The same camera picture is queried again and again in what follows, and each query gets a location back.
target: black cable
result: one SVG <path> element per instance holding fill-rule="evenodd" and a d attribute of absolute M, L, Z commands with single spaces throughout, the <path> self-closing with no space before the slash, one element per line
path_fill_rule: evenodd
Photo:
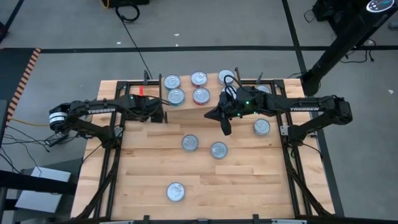
<path fill-rule="evenodd" d="M 136 10 L 137 15 L 134 18 L 132 18 L 132 19 L 128 19 L 126 16 L 120 15 L 120 13 L 119 13 L 120 3 L 114 8 L 114 10 L 116 12 L 116 15 L 123 22 L 132 23 L 132 22 L 136 21 L 139 18 L 139 14 L 140 14 L 138 6 L 133 1 L 125 1 L 124 4 L 127 4 L 127 5 L 129 5 L 131 7 L 133 7 Z"/>
<path fill-rule="evenodd" d="M 373 42 L 373 46 L 376 46 L 377 45 L 377 43 L 376 43 L 376 41 L 374 41 L 374 40 L 372 40 L 372 39 L 368 39 L 368 40 L 371 40 L 372 42 Z M 351 54 L 353 54 L 355 52 L 355 50 L 353 50 L 351 53 L 349 53 L 349 54 L 346 54 L 346 58 L 348 59 L 348 56 L 349 55 L 351 55 Z M 374 58 L 372 57 L 372 50 L 369 50 L 369 58 L 371 59 L 371 62 L 374 62 Z M 341 63 L 365 63 L 365 62 L 367 62 L 368 61 L 368 50 L 365 50 L 365 59 L 364 60 L 362 60 L 362 61 L 349 61 L 349 62 L 344 62 L 344 61 L 342 61 L 342 60 L 340 60 L 340 62 Z"/>
<path fill-rule="evenodd" d="M 127 29 L 127 27 L 126 27 L 126 25 L 124 24 L 124 21 L 123 21 L 122 19 L 121 19 L 121 22 L 122 22 L 122 24 L 123 24 L 125 30 L 127 31 L 127 34 L 129 34 L 129 37 L 130 37 L 130 39 L 131 39 L 131 42 L 134 44 L 134 46 L 136 46 L 136 49 L 137 49 L 137 51 L 138 51 L 138 53 L 139 53 L 139 56 L 141 57 L 142 62 L 144 63 L 146 69 L 148 70 L 150 79 L 153 79 L 153 78 L 152 78 L 152 74 L 151 74 L 151 72 L 150 72 L 150 70 L 149 70 L 147 64 L 145 63 L 144 57 L 142 56 L 141 51 L 139 50 L 139 47 L 137 46 L 137 44 L 136 44 L 136 42 L 134 41 L 134 39 L 131 37 L 131 34 L 130 34 L 129 30 Z"/>
<path fill-rule="evenodd" d="M 12 170 L 15 170 L 18 174 L 24 175 L 23 173 L 19 172 L 19 171 L 17 170 L 17 168 L 15 168 L 14 165 L 13 165 L 11 162 L 9 162 L 9 161 L 4 157 L 4 155 L 0 154 L 0 156 L 11 166 Z"/>
<path fill-rule="evenodd" d="M 118 138 L 118 137 L 120 137 L 120 135 L 122 135 L 122 133 L 126 130 L 126 127 L 123 126 L 122 129 L 123 129 L 123 130 L 116 136 L 116 138 Z M 101 146 L 102 146 L 102 143 L 101 143 L 97 148 L 95 148 L 90 154 L 88 154 L 88 155 L 83 159 L 83 161 L 82 161 L 81 163 L 84 163 L 85 160 L 86 160 L 89 156 L 91 156 L 91 155 L 92 155 L 97 149 L 99 149 Z"/>
<path fill-rule="evenodd" d="M 84 163 L 85 160 L 86 160 L 87 158 L 89 158 L 89 157 L 90 157 L 95 151 L 97 151 L 97 149 L 99 149 L 101 146 L 102 146 L 102 143 L 101 143 L 97 148 L 95 148 L 90 154 L 88 154 L 88 155 L 83 159 L 83 162 L 81 162 L 81 163 Z"/>
<path fill-rule="evenodd" d="M 313 150 L 317 151 L 317 152 L 319 153 L 320 157 L 323 158 L 323 155 L 322 155 L 321 151 L 319 151 L 317 148 L 312 147 L 312 146 L 310 146 L 310 145 L 308 145 L 308 144 L 305 144 L 305 143 L 303 143 L 303 146 L 307 146 L 307 147 L 309 147 L 310 149 L 313 149 Z M 293 146 L 289 145 L 289 147 L 292 148 L 292 150 L 291 150 L 291 152 L 290 152 L 290 156 L 291 156 L 292 158 L 295 158 Z"/>
<path fill-rule="evenodd" d="M 19 133 L 25 135 L 26 137 L 28 137 L 28 138 L 30 138 L 30 139 L 33 139 L 35 142 L 39 143 L 38 140 L 36 140 L 36 139 L 30 137 L 29 135 L 23 133 L 22 131 L 20 131 L 20 130 L 18 130 L 18 129 L 16 129 L 16 128 L 13 128 L 13 127 L 11 127 L 11 126 L 7 126 L 7 128 L 11 128 L 11 129 L 13 129 L 13 130 L 15 130 L 15 131 L 17 131 L 17 132 L 19 132 Z M 47 152 L 50 152 L 44 145 L 41 144 L 41 146 L 43 146 L 44 149 L 45 149 Z"/>
<path fill-rule="evenodd" d="M 4 155 L 8 158 L 8 160 L 7 160 L 6 158 L 3 157 L 3 158 L 7 161 L 7 163 L 10 164 L 10 166 L 11 166 L 11 168 L 12 168 L 12 172 L 14 172 L 14 170 L 17 171 L 17 172 L 19 172 L 19 171 L 14 167 L 14 164 L 12 163 L 11 158 L 7 155 L 7 153 L 6 153 L 6 151 L 4 150 L 3 147 L 0 147 L 0 152 L 1 152 L 1 150 L 2 150 L 2 152 L 4 153 Z"/>
<path fill-rule="evenodd" d="M 308 10 L 307 12 L 304 12 L 304 15 L 303 15 L 304 19 L 306 20 L 307 23 L 310 23 L 310 22 L 312 22 L 315 19 L 315 16 L 314 16 L 311 20 L 308 20 L 307 17 L 305 16 L 310 11 L 312 11 L 312 9 Z"/>
<path fill-rule="evenodd" d="M 310 69 L 308 69 L 307 71 L 305 71 L 305 72 L 297 72 L 297 73 L 293 73 L 293 74 L 291 74 L 291 75 L 289 75 L 288 77 L 286 77 L 286 78 L 290 78 L 290 77 L 292 77 L 292 76 L 294 76 L 294 75 L 302 75 L 302 74 L 304 74 L 304 73 L 306 73 L 306 72 L 308 72 Z"/>
<path fill-rule="evenodd" d="M 67 140 L 67 139 L 75 139 L 75 138 L 77 138 L 78 136 L 74 136 L 74 137 L 68 137 L 68 138 L 65 138 L 64 140 Z M 15 140 L 15 142 L 7 142 L 7 143 L 2 143 L 2 145 L 10 145 L 10 144 L 19 144 L 19 143 L 34 143 L 34 144 L 39 144 L 39 145 L 41 145 L 41 146 L 47 146 L 45 143 L 40 143 L 41 141 L 42 142 L 45 142 L 45 140 L 36 140 L 36 141 L 26 141 L 26 140 L 22 140 L 22 139 L 16 139 L 16 138 L 14 138 L 14 137 L 5 137 L 6 139 L 13 139 L 13 140 Z"/>
<path fill-rule="evenodd" d="M 40 171 L 40 173 L 39 173 L 39 177 L 40 177 L 40 176 L 42 175 L 42 170 L 41 170 L 41 169 L 39 168 L 39 166 L 37 165 L 35 159 L 33 159 L 32 155 L 30 154 L 30 152 L 29 152 L 29 150 L 28 150 L 28 148 L 27 148 L 27 146 L 26 146 L 24 143 L 20 143 L 20 144 L 23 145 L 23 146 L 25 146 L 26 153 L 27 153 L 28 156 L 32 159 L 32 161 L 33 161 L 33 163 L 35 164 L 35 166 L 37 167 L 37 169 Z"/>

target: wooden plank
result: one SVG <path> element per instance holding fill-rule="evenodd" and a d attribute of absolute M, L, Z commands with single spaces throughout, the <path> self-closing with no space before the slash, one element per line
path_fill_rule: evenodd
<path fill-rule="evenodd" d="M 183 87 L 191 86 L 186 79 L 183 78 Z M 98 99 L 112 99 L 116 82 L 102 81 Z M 212 92 L 222 88 L 218 82 L 213 85 Z M 285 85 L 288 97 L 304 97 L 299 80 L 286 80 Z M 139 94 L 139 88 L 132 88 L 130 93 Z M 158 96 L 159 87 L 144 86 L 144 94 Z M 169 124 L 126 122 L 112 219 L 142 220 L 143 215 L 150 215 L 153 220 L 242 219 L 252 218 L 254 213 L 260 218 L 293 217 L 276 118 L 253 114 L 233 119 L 232 135 L 224 136 L 218 122 L 203 117 L 210 107 L 215 106 L 214 102 L 208 106 L 186 103 L 188 108 L 195 110 L 187 113 L 168 108 Z M 253 123 L 258 118 L 270 122 L 271 130 L 267 136 L 259 137 L 253 133 Z M 309 114 L 303 112 L 292 113 L 292 118 L 295 124 L 310 119 Z M 93 123 L 98 125 L 109 122 L 109 114 L 93 117 Z M 186 134 L 199 138 L 199 148 L 195 152 L 181 148 L 181 140 Z M 214 159 L 210 154 L 210 146 L 215 141 L 225 142 L 229 147 L 224 159 Z M 85 154 L 99 143 L 97 139 L 88 141 Z M 317 147 L 315 139 L 306 138 L 305 143 Z M 333 212 L 318 152 L 307 146 L 299 147 L 299 150 L 308 188 L 326 209 Z M 103 155 L 104 149 L 98 149 L 82 165 L 73 217 L 84 209 L 98 188 Z M 165 192 L 172 182 L 185 186 L 185 198 L 181 202 L 167 199 Z M 302 198 L 297 190 L 303 213 Z M 106 194 L 101 214 L 105 211 Z"/>

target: black pole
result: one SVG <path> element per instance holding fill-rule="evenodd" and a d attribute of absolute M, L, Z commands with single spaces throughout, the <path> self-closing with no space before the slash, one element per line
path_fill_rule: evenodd
<path fill-rule="evenodd" d="M 2 220 L 2 215 L 6 209 L 7 200 L 7 187 L 0 187 L 0 223 Z"/>
<path fill-rule="evenodd" d="M 367 8 L 349 23 L 343 32 L 336 38 L 330 47 L 323 53 L 321 58 L 311 70 L 303 74 L 300 78 L 304 93 L 313 96 L 318 92 L 321 79 L 350 51 L 374 26 L 383 23 L 388 18 L 388 10 L 396 6 L 393 0 L 386 0 L 390 5 L 380 5 L 373 10 L 373 0 L 368 3 Z"/>

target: tin can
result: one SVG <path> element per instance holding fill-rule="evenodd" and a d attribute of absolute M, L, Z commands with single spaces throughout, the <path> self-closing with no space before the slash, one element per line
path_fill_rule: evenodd
<path fill-rule="evenodd" d="M 194 72 L 191 75 L 192 85 L 196 88 L 204 87 L 207 83 L 207 75 L 204 72 Z"/>
<path fill-rule="evenodd" d="M 167 90 L 178 88 L 180 85 L 181 79 L 178 75 L 167 75 L 164 78 L 164 87 L 166 87 Z"/>
<path fill-rule="evenodd" d="M 257 86 L 257 89 L 260 90 L 260 91 L 266 92 L 266 93 L 271 93 L 271 91 L 268 88 L 268 86 L 264 86 L 264 85 Z"/>
<path fill-rule="evenodd" d="M 228 153 L 228 148 L 222 142 L 216 142 L 211 146 L 211 155 L 216 159 L 224 158 Z"/>
<path fill-rule="evenodd" d="M 196 89 L 193 92 L 193 101 L 198 105 L 205 105 L 210 101 L 210 92 L 205 88 Z"/>
<path fill-rule="evenodd" d="M 167 99 L 171 105 L 180 106 L 185 101 L 185 93 L 181 89 L 173 89 L 169 91 Z"/>
<path fill-rule="evenodd" d="M 167 197 L 172 202 L 179 202 L 184 198 L 185 189 L 180 183 L 174 182 L 167 187 Z"/>
<path fill-rule="evenodd" d="M 263 136 L 268 134 L 270 129 L 270 125 L 269 122 L 265 119 L 258 119 L 255 123 L 254 123 L 254 132 L 257 135 Z"/>
<path fill-rule="evenodd" d="M 227 92 L 228 94 L 231 94 L 231 93 L 232 93 L 233 98 L 236 99 L 236 90 L 237 90 L 237 89 L 236 89 L 235 86 L 230 86 L 230 87 L 228 87 L 228 89 L 227 89 L 226 92 Z"/>
<path fill-rule="evenodd" d="M 227 75 L 231 75 L 232 77 L 235 77 L 235 74 L 231 70 L 224 69 L 224 70 L 221 70 L 220 72 L 218 72 L 218 82 L 221 85 L 224 85 L 224 77 Z M 232 82 L 234 82 L 234 80 L 231 77 L 226 77 L 225 81 L 226 81 L 227 85 L 231 85 Z"/>
<path fill-rule="evenodd" d="M 184 136 L 181 145 L 183 149 L 188 152 L 194 152 L 198 149 L 199 141 L 198 138 L 192 134 Z"/>

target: floor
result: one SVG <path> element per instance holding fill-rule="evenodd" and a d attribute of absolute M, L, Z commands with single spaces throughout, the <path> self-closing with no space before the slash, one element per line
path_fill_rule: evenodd
<path fill-rule="evenodd" d="M 282 2 L 285 0 L 151 0 L 141 6 L 141 17 L 128 24 L 140 47 L 173 47 L 172 52 L 144 52 L 152 74 L 217 72 L 239 67 L 243 78 L 285 78 L 300 71 Z M 0 21 L 6 23 L 17 0 L 0 0 Z M 330 45 L 335 38 L 325 22 L 307 23 L 303 13 L 315 0 L 287 0 L 301 47 Z M 395 14 L 392 20 L 398 20 Z M 398 45 L 398 32 L 381 27 L 372 39 L 378 45 Z M 279 46 L 285 50 L 177 51 L 189 46 Z M 98 1 L 73 4 L 62 0 L 24 1 L 9 35 L 0 48 L 107 49 L 133 47 L 112 10 Z M 303 50 L 307 68 L 323 51 Z M 339 63 L 323 80 L 317 96 L 338 95 L 351 103 L 354 121 L 329 126 L 325 136 L 347 217 L 398 219 L 398 160 L 395 111 L 398 108 L 398 51 L 374 50 L 375 62 Z M 349 56 L 362 60 L 363 51 Z M 40 54 L 14 118 L 48 123 L 48 110 L 73 100 L 92 100 L 101 80 L 141 79 L 142 61 L 135 52 Z M 48 128 L 11 122 L 10 126 L 35 137 L 51 135 Z M 16 138 L 20 134 L 7 130 Z M 83 156 L 84 139 L 51 148 L 36 144 L 29 151 L 40 166 Z M 34 166 L 24 148 L 4 146 L 19 169 Z M 0 169 L 10 170 L 5 163 Z"/>

